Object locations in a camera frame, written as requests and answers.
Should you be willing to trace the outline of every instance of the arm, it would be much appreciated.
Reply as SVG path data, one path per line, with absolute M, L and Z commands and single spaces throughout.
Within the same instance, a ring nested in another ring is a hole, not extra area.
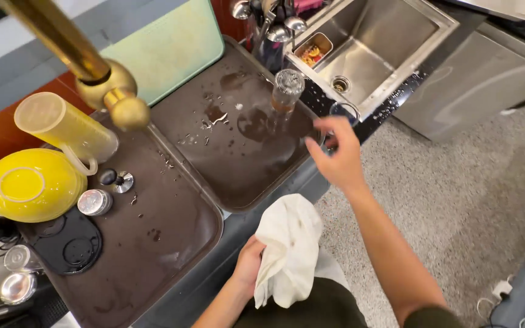
M 234 273 L 192 328 L 230 328 L 246 303 L 254 296 L 261 266 L 260 254 L 266 246 L 252 236 L 238 255 Z
M 425 306 L 446 307 L 434 278 L 371 195 L 362 173 L 360 143 L 347 119 L 324 118 L 315 126 L 323 132 L 333 131 L 335 139 L 329 140 L 328 146 L 338 144 L 339 149 L 329 157 L 312 139 L 306 140 L 307 148 L 319 171 L 351 203 L 368 257 L 400 326 Z

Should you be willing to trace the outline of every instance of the person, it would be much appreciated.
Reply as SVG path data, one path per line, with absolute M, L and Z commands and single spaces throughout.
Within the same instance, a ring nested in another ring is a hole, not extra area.
M 339 187 L 352 205 L 368 257 L 400 327 L 461 328 L 434 278 L 371 195 L 362 173 L 360 143 L 347 119 L 320 118 L 314 126 L 333 132 L 334 138 L 326 142 L 338 145 L 332 156 L 311 138 L 306 139 L 307 148 L 321 174 Z M 367 326 L 345 283 L 317 277 L 317 269 L 308 299 L 283 309 L 271 298 L 265 307 L 255 309 L 254 286 L 264 248 L 256 237 L 249 239 L 232 276 L 193 328 Z

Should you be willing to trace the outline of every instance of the sink drain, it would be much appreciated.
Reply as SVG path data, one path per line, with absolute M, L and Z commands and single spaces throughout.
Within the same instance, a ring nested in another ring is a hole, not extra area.
M 352 84 L 346 77 L 338 76 L 331 80 L 331 86 L 339 93 L 346 93 Z

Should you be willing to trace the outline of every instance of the brass faucet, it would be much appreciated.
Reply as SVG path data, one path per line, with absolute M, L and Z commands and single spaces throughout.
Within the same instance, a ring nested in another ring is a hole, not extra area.
M 149 106 L 137 98 L 137 84 L 120 63 L 102 58 L 52 0 L 0 0 L 76 76 L 80 97 L 90 107 L 106 108 L 124 131 L 149 124 Z

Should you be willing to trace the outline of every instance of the mint green cutting board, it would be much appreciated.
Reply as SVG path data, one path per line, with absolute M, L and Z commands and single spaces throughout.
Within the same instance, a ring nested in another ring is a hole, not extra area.
M 189 0 L 100 51 L 135 77 L 150 106 L 220 59 L 224 42 L 209 0 Z

